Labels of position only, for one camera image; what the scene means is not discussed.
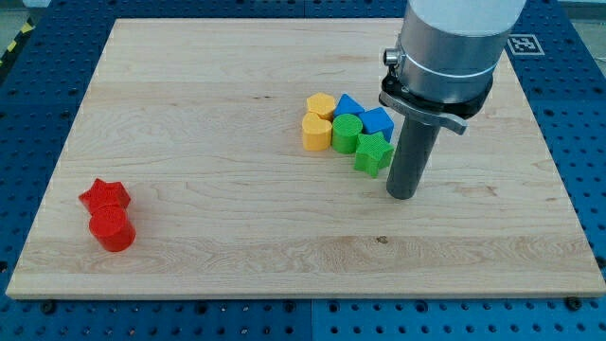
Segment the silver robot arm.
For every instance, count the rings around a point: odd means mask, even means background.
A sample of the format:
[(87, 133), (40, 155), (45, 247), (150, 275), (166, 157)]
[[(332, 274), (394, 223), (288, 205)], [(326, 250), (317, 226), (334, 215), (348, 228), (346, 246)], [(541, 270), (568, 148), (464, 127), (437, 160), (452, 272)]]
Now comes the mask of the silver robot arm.
[(409, 0), (380, 103), (462, 135), (482, 108), (525, 0)]

